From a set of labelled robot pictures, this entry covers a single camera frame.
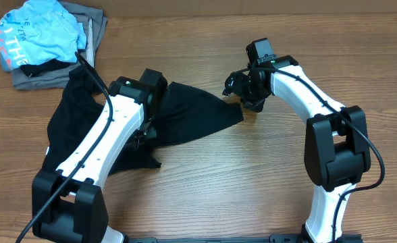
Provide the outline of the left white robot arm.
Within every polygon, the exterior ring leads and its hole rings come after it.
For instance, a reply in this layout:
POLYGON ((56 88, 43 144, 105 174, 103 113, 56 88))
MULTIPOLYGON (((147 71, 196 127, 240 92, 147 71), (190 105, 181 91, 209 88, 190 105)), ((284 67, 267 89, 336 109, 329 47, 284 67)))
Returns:
POLYGON ((108 225, 103 188, 127 142, 138 144, 161 106, 167 80, 146 69, 139 80, 120 77, 104 90, 106 104, 82 142, 53 171, 32 182, 28 229, 52 242, 127 242, 108 225))

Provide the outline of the black t-shirt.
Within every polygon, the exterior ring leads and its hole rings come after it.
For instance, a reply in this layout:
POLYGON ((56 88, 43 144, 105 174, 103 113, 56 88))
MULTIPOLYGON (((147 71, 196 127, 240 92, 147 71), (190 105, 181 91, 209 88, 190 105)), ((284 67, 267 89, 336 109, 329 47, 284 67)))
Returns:
MULTIPOLYGON (((55 171, 88 134, 103 110, 93 98, 100 91, 82 67, 69 72, 60 104, 47 126, 49 152, 42 169, 55 171)), ((204 90, 172 82, 167 92, 152 123, 156 136, 142 141, 137 150, 125 146, 111 168, 112 174, 129 169, 157 169, 161 163, 153 158, 154 149, 190 142, 244 119, 239 104, 226 103, 204 90)))

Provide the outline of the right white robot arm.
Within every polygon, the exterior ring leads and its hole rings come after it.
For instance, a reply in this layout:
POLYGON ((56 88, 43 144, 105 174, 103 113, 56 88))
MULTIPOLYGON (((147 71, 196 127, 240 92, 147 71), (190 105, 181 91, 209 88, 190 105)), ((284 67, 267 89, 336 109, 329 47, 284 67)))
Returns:
POLYGON ((300 234, 274 234, 271 242, 362 242, 344 234, 342 221, 348 191, 369 170, 366 119, 357 107, 345 107, 313 84, 291 56, 278 57, 267 38, 246 46, 248 65, 232 72, 223 94, 240 97, 244 108, 257 113, 271 95, 283 99, 306 126, 304 165, 314 183, 311 212, 300 234))

